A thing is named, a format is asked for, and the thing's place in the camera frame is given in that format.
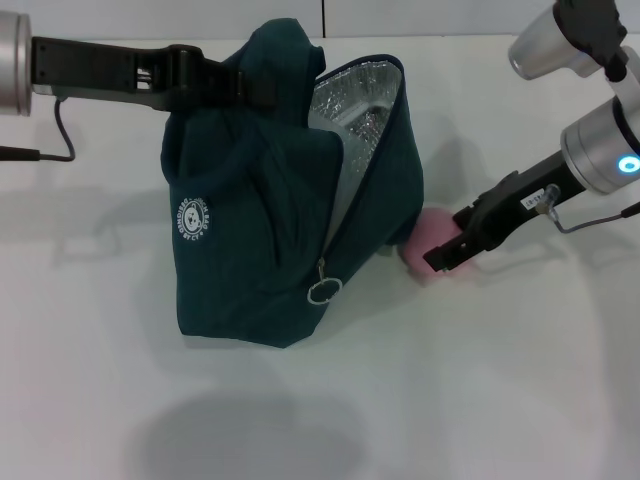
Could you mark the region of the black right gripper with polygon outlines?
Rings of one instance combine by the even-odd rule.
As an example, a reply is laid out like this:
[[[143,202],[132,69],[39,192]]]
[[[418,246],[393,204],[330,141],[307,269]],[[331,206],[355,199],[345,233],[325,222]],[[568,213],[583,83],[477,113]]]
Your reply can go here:
[[[455,213],[453,221],[462,232],[427,251],[423,259],[435,272],[451,271],[482,252],[495,249],[506,236],[538,215],[535,205],[551,185],[560,191],[558,203],[584,191],[561,151],[521,173],[511,172]]]

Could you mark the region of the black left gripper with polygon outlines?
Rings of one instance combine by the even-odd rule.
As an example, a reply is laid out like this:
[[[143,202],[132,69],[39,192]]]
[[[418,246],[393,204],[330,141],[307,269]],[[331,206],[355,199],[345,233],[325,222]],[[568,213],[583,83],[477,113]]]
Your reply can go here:
[[[39,94],[169,112],[237,105],[271,109],[277,103],[269,75],[249,76],[193,46],[170,45],[168,53],[48,37],[33,38],[31,46],[32,84]]]

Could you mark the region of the pink toy peach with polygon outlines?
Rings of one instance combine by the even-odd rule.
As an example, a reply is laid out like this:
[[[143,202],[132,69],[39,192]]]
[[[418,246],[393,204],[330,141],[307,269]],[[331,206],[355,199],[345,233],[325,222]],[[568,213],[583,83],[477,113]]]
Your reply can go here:
[[[467,260],[451,272],[436,272],[423,258],[426,252],[447,243],[461,233],[450,211],[443,208],[424,208],[408,241],[399,248],[400,257],[407,265],[411,276],[417,282],[426,285],[450,274],[457,275],[459,271],[471,269],[474,262]]]

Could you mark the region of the dark teal insulated lunch bag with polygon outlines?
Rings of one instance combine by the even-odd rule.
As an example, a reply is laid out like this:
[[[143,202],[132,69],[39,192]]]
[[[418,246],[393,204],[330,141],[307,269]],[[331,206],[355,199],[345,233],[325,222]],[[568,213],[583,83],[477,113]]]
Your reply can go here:
[[[405,71],[388,54],[328,71],[323,49],[284,18],[225,63],[269,75],[277,103],[167,120],[177,322],[186,336],[285,348],[313,334],[374,254],[408,240],[422,210]],[[309,126],[314,107],[356,101],[392,104],[374,149],[346,150],[336,133]]]

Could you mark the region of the clear plastic food container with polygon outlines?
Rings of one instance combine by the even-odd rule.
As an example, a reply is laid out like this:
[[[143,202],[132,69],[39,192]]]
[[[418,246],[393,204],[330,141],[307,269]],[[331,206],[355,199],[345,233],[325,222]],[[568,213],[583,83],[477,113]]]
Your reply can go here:
[[[374,149],[391,109],[392,104],[383,101],[320,105],[310,111],[308,124],[314,129],[336,133],[346,150]]]

